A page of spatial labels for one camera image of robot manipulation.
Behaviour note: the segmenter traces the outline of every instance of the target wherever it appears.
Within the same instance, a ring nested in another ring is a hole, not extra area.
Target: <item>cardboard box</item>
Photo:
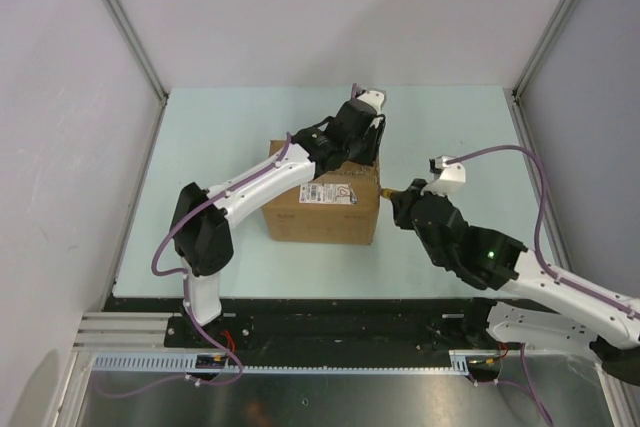
[[[284,141],[272,140],[269,155]],[[271,238],[286,242],[370,244],[380,209],[380,171],[345,162],[262,207]]]

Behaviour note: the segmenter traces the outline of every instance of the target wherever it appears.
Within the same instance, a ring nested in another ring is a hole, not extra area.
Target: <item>wire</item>
[[[196,215],[198,215],[200,212],[205,210],[207,207],[213,205],[215,202],[217,202],[218,200],[223,198],[227,191],[234,192],[234,191],[238,190],[240,187],[245,186],[249,182],[252,182],[252,181],[258,179],[258,178],[262,177],[263,175],[265,175],[267,172],[270,172],[271,170],[275,169],[276,168],[276,162],[282,161],[282,159],[287,155],[287,152],[289,151],[290,145],[291,145],[291,134],[289,132],[287,132],[287,140],[286,140],[284,146],[282,147],[282,149],[280,149],[280,152],[278,153],[278,155],[275,158],[273,163],[270,163],[269,165],[267,165],[267,166],[263,167],[262,169],[258,170],[257,172],[255,172],[255,173],[245,177],[244,179],[238,181],[237,183],[227,187],[224,191],[214,195],[213,197],[211,197],[210,199],[208,199],[207,201],[203,202],[198,207],[196,207],[195,209],[193,209],[189,213],[187,213],[182,219],[180,219],[171,228],[171,230],[169,230],[169,233],[165,236],[165,238],[162,239],[162,242],[160,242],[160,245],[158,246],[158,248],[156,249],[155,254],[153,255],[153,259],[151,260],[151,272],[153,273],[153,275],[155,275],[157,277],[167,277],[169,275],[182,274],[182,290],[183,290],[183,295],[184,295],[184,305],[185,305],[187,314],[189,315],[189,318],[191,319],[191,323],[193,324],[195,329],[198,331],[198,333],[207,342],[209,342],[214,347],[217,347],[218,349],[221,349],[224,352],[226,352],[228,358],[231,358],[235,362],[237,367],[238,367],[238,372],[231,379],[214,382],[214,381],[204,380],[204,379],[200,379],[200,378],[195,378],[196,380],[194,382],[195,382],[196,387],[198,387],[200,385],[210,385],[210,386],[229,385],[229,384],[237,381],[242,376],[243,371],[244,371],[244,365],[242,365],[242,362],[240,361],[240,359],[235,355],[236,345],[235,345],[235,342],[233,341],[233,338],[231,337],[231,334],[229,334],[229,332],[227,332],[227,335],[225,337],[227,337],[227,340],[229,341],[230,349],[225,347],[225,346],[223,346],[222,344],[217,342],[215,339],[213,339],[209,334],[207,334],[207,332],[205,332],[205,330],[202,328],[202,326],[200,326],[200,324],[197,322],[197,320],[195,318],[195,315],[193,313],[192,302],[191,302],[191,298],[190,298],[190,295],[189,295],[189,272],[188,272],[188,270],[186,268],[184,268],[184,267],[179,267],[179,268],[176,268],[176,269],[169,269],[169,270],[161,271],[161,270],[158,269],[158,262],[160,261],[160,256],[162,255],[162,252],[164,252],[164,249],[167,247],[167,245],[169,245],[169,242],[171,242],[171,240],[175,237],[175,235],[191,219],[193,219]],[[158,380],[156,380],[154,382],[151,382],[150,384],[148,384],[148,385],[146,385],[144,387],[140,387],[139,389],[135,389],[135,390],[130,391],[130,392],[118,393],[118,394],[111,394],[111,393],[105,392],[98,385],[97,381],[94,382],[94,388],[96,389],[98,394],[100,394],[103,397],[110,398],[110,399],[125,399],[125,398],[132,397],[132,396],[135,396],[135,395],[138,395],[138,394],[142,394],[142,393],[144,393],[144,392],[146,392],[146,391],[148,391],[148,390],[150,390],[150,389],[152,389],[152,388],[154,388],[154,387],[156,387],[158,385],[161,385],[161,384],[164,384],[166,382],[173,381],[173,380],[178,380],[178,379],[193,380],[194,377],[190,376],[189,374],[186,374],[186,375],[182,375],[182,374],[170,375],[170,376],[158,379]]]
[[[500,364],[500,372],[498,372],[498,376],[494,380],[479,382],[476,379],[474,379],[473,374],[471,374],[471,371],[469,371],[468,379],[471,382],[473,382],[474,387],[478,387],[480,385],[505,385],[509,387],[515,387],[516,389],[521,391],[523,394],[527,395],[531,400],[533,400],[533,402],[536,404],[536,407],[538,408],[538,411],[540,412],[540,415],[544,419],[545,423],[548,426],[552,427],[553,418],[551,417],[551,414],[549,413],[547,408],[544,406],[544,404],[542,403],[542,401],[540,400],[540,398],[538,397],[538,395],[536,394],[533,388],[533,383],[531,382],[529,370],[527,368],[527,364],[524,359],[524,350],[525,350],[525,344],[522,344],[520,346],[520,362],[522,363],[522,370],[524,371],[524,375],[527,379],[528,387],[525,387],[524,385],[521,385],[512,380],[500,380],[499,377],[500,377],[500,374],[502,373],[502,363]]]
[[[536,394],[536,390],[533,387],[533,382],[531,381],[531,375],[529,375],[529,367],[527,367],[527,361],[524,358],[525,346],[526,344],[522,344],[520,346],[520,363],[522,364],[522,370],[524,370],[524,376],[527,378],[527,385],[529,386],[529,392],[531,392],[531,396],[533,397],[533,400],[536,403],[536,406],[538,407],[540,414],[544,418],[544,421],[547,423],[547,425],[553,425],[553,419],[551,418],[551,415],[549,415],[549,412],[547,411],[544,404],[540,400],[540,397],[538,397],[538,394]]]
[[[499,342],[498,346],[500,347],[500,351],[504,350],[504,354],[500,353],[500,357],[498,357],[498,359],[504,359],[509,353],[509,344],[505,344],[504,342]]]
[[[151,390],[154,387],[157,387],[158,385],[164,384],[166,382],[172,382],[174,380],[179,380],[179,379],[185,379],[185,375],[184,374],[169,375],[167,377],[162,377],[161,379],[151,382],[150,384],[147,384],[144,387],[140,387],[139,389],[131,390],[129,392],[122,392],[118,394],[105,392],[102,389],[102,387],[100,387],[100,384],[98,384],[98,381],[96,379],[93,381],[93,388],[101,397],[106,397],[107,399],[127,399],[129,397],[134,397],[136,395],[142,394],[147,390]]]
[[[227,349],[233,351],[233,349],[231,348],[231,341],[229,340],[229,336],[227,335],[227,331],[223,330],[222,332],[220,332],[220,335],[227,339]]]
[[[524,147],[520,147],[519,145],[498,145],[496,147],[489,147],[486,149],[478,150],[476,152],[472,152],[470,154],[462,155],[460,157],[456,157],[455,159],[449,159],[446,161],[446,164],[450,165],[450,164],[455,164],[459,162],[464,162],[465,160],[470,160],[475,157],[480,157],[482,155],[491,154],[493,152],[499,152],[503,150],[515,150],[529,157],[535,164],[536,169],[538,170],[538,174],[540,175],[540,207],[538,209],[536,225],[533,230],[533,246],[534,246],[534,253],[536,256],[536,260],[538,261],[538,264],[540,264],[540,267],[542,268],[542,270],[545,271],[555,282],[565,284],[566,286],[574,290],[577,290],[579,292],[582,292],[583,294],[586,294],[589,297],[598,299],[601,302],[604,302],[605,304],[611,307],[615,307],[616,309],[621,310],[622,312],[627,314],[627,316],[629,316],[630,318],[640,320],[640,313],[634,312],[633,309],[631,309],[627,305],[621,302],[617,302],[616,300],[611,299],[606,295],[601,294],[600,292],[596,292],[595,290],[585,287],[584,285],[581,285],[578,282],[575,282],[573,280],[566,279],[565,277],[560,276],[554,269],[551,268],[551,264],[548,264],[547,261],[545,260],[544,255],[542,254],[542,249],[540,247],[540,232],[542,230],[542,221],[544,219],[544,208],[548,201],[548,198],[547,198],[548,185],[547,185],[546,174],[544,172],[544,168],[542,167],[542,162],[536,154],[534,154],[530,150],[525,149]]]
[[[500,361],[500,357],[488,357],[486,359],[467,360],[467,363],[474,364],[474,365],[493,365],[494,363],[499,361]]]

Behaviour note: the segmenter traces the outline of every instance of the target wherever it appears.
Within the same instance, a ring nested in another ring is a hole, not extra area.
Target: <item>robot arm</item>
[[[464,166],[450,160],[431,161],[432,182],[416,179],[407,190],[383,196],[393,204],[396,225],[415,231],[435,266],[477,289],[509,292],[555,312],[497,302],[485,319],[488,334],[601,361],[611,375],[640,384],[640,300],[541,263],[541,256],[502,232],[469,225],[448,198],[466,180]]]
[[[222,311],[220,271],[233,256],[231,229],[281,193],[346,161],[373,165],[385,127],[384,102],[383,91],[356,88],[335,117],[287,135],[284,147],[261,164],[208,189],[192,183],[180,192],[171,226],[178,228],[175,248],[189,272],[185,306],[195,322],[205,325]]]

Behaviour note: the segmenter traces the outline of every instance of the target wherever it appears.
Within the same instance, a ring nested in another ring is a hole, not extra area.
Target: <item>reflective metal surface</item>
[[[592,365],[564,357],[529,359],[536,389],[555,426],[613,425]],[[116,393],[166,374],[94,372]],[[523,382],[509,357],[501,378]],[[82,426],[544,426],[535,405],[509,386],[473,385],[461,376],[247,374],[227,387],[181,380],[112,400],[89,388]]]

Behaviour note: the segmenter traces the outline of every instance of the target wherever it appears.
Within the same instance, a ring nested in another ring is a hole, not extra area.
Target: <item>white label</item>
[[[358,201],[349,184],[302,184],[300,186],[301,204],[346,204]]]

